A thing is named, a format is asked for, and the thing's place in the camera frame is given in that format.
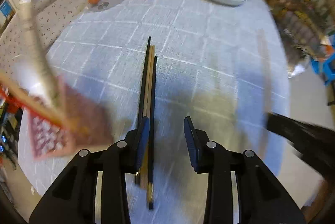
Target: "silver screw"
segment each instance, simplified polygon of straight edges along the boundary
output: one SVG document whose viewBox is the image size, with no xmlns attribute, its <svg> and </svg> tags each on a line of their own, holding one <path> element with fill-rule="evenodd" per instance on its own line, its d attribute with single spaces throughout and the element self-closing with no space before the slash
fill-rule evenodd
<svg viewBox="0 0 335 224">
<path fill-rule="evenodd" d="M 120 142 L 117 143 L 117 146 L 118 146 L 119 148 L 124 148 L 126 145 L 127 145 L 127 142 L 126 142 L 126 141 L 120 141 Z"/>
<path fill-rule="evenodd" d="M 87 154 L 88 154 L 88 150 L 87 150 L 87 149 L 82 149 L 82 150 L 79 152 L 79 156 L 80 156 L 80 157 L 85 157 Z"/>
<path fill-rule="evenodd" d="M 216 143 L 213 142 L 213 141 L 208 141 L 206 143 L 206 146 L 209 147 L 209 148 L 215 148 L 216 147 Z"/>
<path fill-rule="evenodd" d="M 255 156 L 255 153 L 252 150 L 246 150 L 245 155 L 249 158 L 252 158 Z"/>
</svg>

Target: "table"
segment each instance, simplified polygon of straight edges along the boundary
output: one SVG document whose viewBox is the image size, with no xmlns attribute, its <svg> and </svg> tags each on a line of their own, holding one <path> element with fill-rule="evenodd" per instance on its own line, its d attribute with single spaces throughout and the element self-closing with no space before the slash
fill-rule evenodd
<svg viewBox="0 0 335 224">
<path fill-rule="evenodd" d="M 84 12 L 48 59 L 68 84 L 108 107 L 115 140 L 134 129 L 148 36 L 156 46 L 155 209 L 126 176 L 133 223 L 200 223 L 207 175 L 191 167 L 183 119 L 228 150 L 254 150 L 278 174 L 284 140 L 264 112 L 289 114 L 286 59 L 264 0 L 227 7 L 206 0 L 125 0 Z M 23 115 L 19 164 L 43 195 L 71 157 L 34 162 Z"/>
</svg>

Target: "tablecloth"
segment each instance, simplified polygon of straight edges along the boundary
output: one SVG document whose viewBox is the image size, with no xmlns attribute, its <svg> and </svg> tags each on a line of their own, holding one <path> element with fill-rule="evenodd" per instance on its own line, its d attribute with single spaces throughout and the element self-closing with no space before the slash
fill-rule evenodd
<svg viewBox="0 0 335 224">
<path fill-rule="evenodd" d="M 126 176 L 133 223 L 201 223 L 207 175 L 190 164 L 183 119 L 228 150 L 254 150 L 277 174 L 281 137 L 264 130 L 264 113 L 289 113 L 286 59 L 264 0 L 227 7 L 206 0 L 125 0 L 84 12 L 48 52 L 55 70 L 110 111 L 111 132 L 135 128 L 148 37 L 156 46 L 155 209 Z M 71 157 L 34 162 L 23 128 L 19 164 L 43 195 Z"/>
</svg>

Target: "beige floor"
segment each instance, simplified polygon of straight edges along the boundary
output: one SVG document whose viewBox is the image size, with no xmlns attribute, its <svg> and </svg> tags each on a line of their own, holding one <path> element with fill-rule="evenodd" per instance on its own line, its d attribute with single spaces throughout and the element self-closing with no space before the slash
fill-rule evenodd
<svg viewBox="0 0 335 224">
<path fill-rule="evenodd" d="M 327 91 L 322 80 L 309 68 L 307 72 L 291 79 L 290 84 L 291 117 L 334 129 L 333 109 L 327 106 Z M 5 160 L 5 166 L 15 206 L 28 221 L 41 197 L 37 193 L 32 195 L 31 184 L 19 167 L 13 171 L 7 160 Z M 296 157 L 294 149 L 287 143 L 278 178 L 297 205 L 301 207 L 316 189 L 320 175 Z"/>
</svg>

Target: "floor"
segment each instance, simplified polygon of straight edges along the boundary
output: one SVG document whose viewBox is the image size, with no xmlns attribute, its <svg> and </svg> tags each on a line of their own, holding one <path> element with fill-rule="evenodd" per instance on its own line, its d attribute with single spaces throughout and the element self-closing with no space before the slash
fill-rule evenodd
<svg viewBox="0 0 335 224">
<path fill-rule="evenodd" d="M 290 84 L 291 118 L 335 129 L 333 119 L 335 109 L 327 106 L 327 89 L 311 68 L 291 79 Z M 15 199 L 15 207 L 28 221 L 41 196 L 31 193 L 31 184 L 19 167 L 13 171 L 8 161 L 5 160 L 4 164 L 10 181 L 9 188 Z M 294 149 L 288 143 L 278 178 L 299 207 L 311 197 L 321 179 L 319 174 L 295 155 Z"/>
</svg>

